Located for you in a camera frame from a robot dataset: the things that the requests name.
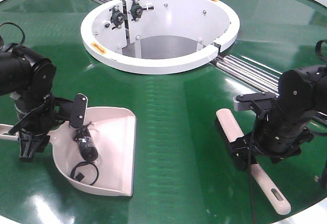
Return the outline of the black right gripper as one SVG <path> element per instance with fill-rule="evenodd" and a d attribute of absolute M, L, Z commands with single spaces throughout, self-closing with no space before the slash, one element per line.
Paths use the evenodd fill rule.
<path fill-rule="evenodd" d="M 282 153 L 275 153 L 263 149 L 255 139 L 251 140 L 252 133 L 248 133 L 228 143 L 228 152 L 237 170 L 245 171 L 248 165 L 257 164 L 256 155 L 270 158 L 272 163 L 278 163 L 286 158 L 297 156 L 301 153 L 300 146 L 304 142 L 310 142 L 314 135 L 308 129 L 304 129 L 292 143 L 287 143 L 287 149 Z"/>

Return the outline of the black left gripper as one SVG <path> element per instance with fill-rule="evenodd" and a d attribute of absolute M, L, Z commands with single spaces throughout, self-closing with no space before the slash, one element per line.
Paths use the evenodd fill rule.
<path fill-rule="evenodd" d="M 69 120 L 69 125 L 79 129 L 84 124 L 87 97 L 78 93 L 74 101 L 56 97 L 48 93 L 42 98 L 24 93 L 11 93 L 14 100 L 18 122 L 8 131 L 14 135 L 19 131 L 19 159 L 32 162 L 35 153 L 43 153 L 49 143 L 47 133 L 54 127 Z"/>

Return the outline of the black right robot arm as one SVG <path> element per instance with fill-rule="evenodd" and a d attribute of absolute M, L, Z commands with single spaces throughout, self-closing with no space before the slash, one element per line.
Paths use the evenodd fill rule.
<path fill-rule="evenodd" d="M 317 112 L 326 113 L 326 66 L 314 65 L 284 72 L 278 80 L 278 93 L 238 95 L 237 111 L 256 114 L 252 132 L 227 145 L 238 170 L 245 170 L 256 155 L 273 163 L 297 156 L 300 145 L 314 135 L 306 126 Z"/>

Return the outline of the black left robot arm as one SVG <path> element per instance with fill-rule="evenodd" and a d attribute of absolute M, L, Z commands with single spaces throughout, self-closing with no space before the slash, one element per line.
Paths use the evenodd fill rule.
<path fill-rule="evenodd" d="M 1 125 L 1 138 L 17 140 L 20 160 L 32 162 L 49 143 L 51 129 L 65 121 L 74 129 L 83 126 L 88 100 L 80 93 L 73 101 L 54 96 L 56 66 L 24 42 L 1 41 L 1 95 L 14 100 L 18 116 L 15 125 Z"/>

